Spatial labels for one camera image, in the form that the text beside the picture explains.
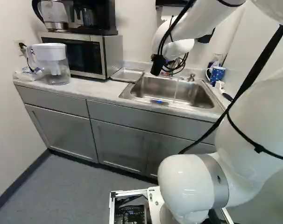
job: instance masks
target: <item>baseboard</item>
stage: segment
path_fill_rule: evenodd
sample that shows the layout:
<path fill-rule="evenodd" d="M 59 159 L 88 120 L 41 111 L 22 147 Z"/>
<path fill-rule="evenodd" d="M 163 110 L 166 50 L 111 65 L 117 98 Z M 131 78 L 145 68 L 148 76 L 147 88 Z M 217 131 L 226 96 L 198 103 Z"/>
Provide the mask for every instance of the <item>baseboard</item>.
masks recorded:
<path fill-rule="evenodd" d="M 152 179 L 150 177 L 130 173 L 128 171 L 118 169 L 118 168 L 114 168 L 114 167 L 109 167 L 109 166 L 106 166 L 106 165 L 103 165 L 103 164 L 90 162 L 90 161 L 87 161 L 87 160 L 84 160 L 84 159 L 80 159 L 80 158 L 77 158 L 77 157 L 74 157 L 74 156 L 71 156 L 71 155 L 67 155 L 67 154 L 55 151 L 55 150 L 49 149 L 49 151 L 54 155 L 63 157 L 65 159 L 68 159 L 68 160 L 71 160 L 71 161 L 74 161 L 74 162 L 79 162 L 81 164 L 85 164 L 85 165 L 90 166 L 90 167 L 105 169 L 105 170 L 108 170 L 108 171 L 111 171 L 111 172 L 114 172 L 114 173 L 117 173 L 117 174 L 120 174 L 120 175 L 132 177 L 132 178 L 140 180 L 140 181 L 144 181 L 144 182 L 148 182 L 148 183 L 158 185 L 158 181 L 155 180 L 155 179 Z"/>
<path fill-rule="evenodd" d="M 50 151 L 42 153 L 0 196 L 0 209 L 9 198 L 19 189 L 19 187 L 34 173 L 36 169 L 50 156 Z"/>

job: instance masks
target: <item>robotic arm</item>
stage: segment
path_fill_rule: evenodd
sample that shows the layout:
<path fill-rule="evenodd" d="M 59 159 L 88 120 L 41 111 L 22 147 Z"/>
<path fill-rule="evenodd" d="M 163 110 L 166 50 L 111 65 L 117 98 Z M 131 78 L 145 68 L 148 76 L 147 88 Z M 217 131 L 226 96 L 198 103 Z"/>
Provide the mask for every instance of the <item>robotic arm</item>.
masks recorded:
<path fill-rule="evenodd" d="M 175 44 L 177 41 L 207 34 L 243 2 L 197 0 L 172 30 L 174 42 L 166 40 L 163 57 L 171 60 L 186 53 L 178 47 L 180 43 Z M 253 2 L 283 25 L 283 0 Z M 168 27 L 169 21 L 158 29 L 154 51 Z M 270 153 L 257 153 L 255 146 L 233 128 L 232 121 L 247 138 Z M 174 155 L 160 164 L 161 194 L 181 224 L 201 223 L 209 209 L 251 200 L 273 174 L 283 169 L 283 160 L 271 155 L 283 158 L 283 78 L 259 82 L 245 91 L 218 127 L 215 146 L 217 152 L 213 154 Z"/>
<path fill-rule="evenodd" d="M 175 60 L 188 53 L 194 44 L 194 39 L 210 34 L 212 30 L 234 12 L 245 0 L 198 0 L 188 9 L 165 41 L 163 56 L 167 60 Z M 153 54 L 157 54 L 160 41 L 171 22 L 164 22 L 157 30 L 153 42 Z"/>

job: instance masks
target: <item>kettle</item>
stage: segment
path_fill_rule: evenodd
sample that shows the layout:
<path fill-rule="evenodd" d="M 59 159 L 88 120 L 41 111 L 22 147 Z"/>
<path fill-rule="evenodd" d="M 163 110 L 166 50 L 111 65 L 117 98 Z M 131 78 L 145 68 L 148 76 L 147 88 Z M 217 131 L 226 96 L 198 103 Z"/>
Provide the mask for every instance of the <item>kettle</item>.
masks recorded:
<path fill-rule="evenodd" d="M 28 63 L 37 65 L 48 84 L 63 85 L 70 82 L 71 73 L 63 43 L 39 43 L 26 47 Z"/>
<path fill-rule="evenodd" d="M 60 0 L 32 0 L 36 16 L 48 31 L 65 32 L 68 30 L 68 16 Z"/>

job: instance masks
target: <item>microwave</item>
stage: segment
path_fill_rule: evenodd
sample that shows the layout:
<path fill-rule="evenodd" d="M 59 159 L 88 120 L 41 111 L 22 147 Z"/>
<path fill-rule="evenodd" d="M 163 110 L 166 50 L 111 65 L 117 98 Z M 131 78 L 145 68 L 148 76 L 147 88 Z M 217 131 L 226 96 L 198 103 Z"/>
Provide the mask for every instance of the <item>microwave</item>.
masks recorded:
<path fill-rule="evenodd" d="M 72 75 L 107 79 L 123 67 L 123 37 L 40 32 L 43 43 L 64 43 Z"/>

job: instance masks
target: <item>blue mug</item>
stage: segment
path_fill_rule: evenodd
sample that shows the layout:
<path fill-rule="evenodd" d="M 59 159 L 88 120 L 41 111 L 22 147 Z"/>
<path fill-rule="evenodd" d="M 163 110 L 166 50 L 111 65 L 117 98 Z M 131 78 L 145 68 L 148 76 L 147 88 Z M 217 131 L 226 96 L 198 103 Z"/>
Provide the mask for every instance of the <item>blue mug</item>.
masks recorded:
<path fill-rule="evenodd" d="M 208 68 L 207 70 L 210 70 L 211 76 L 208 77 L 207 72 L 206 72 L 206 77 L 213 87 L 215 86 L 215 83 L 217 81 L 222 80 L 222 78 L 225 76 L 225 73 L 226 73 L 226 68 L 219 67 L 219 66 L 214 66 L 213 68 Z"/>

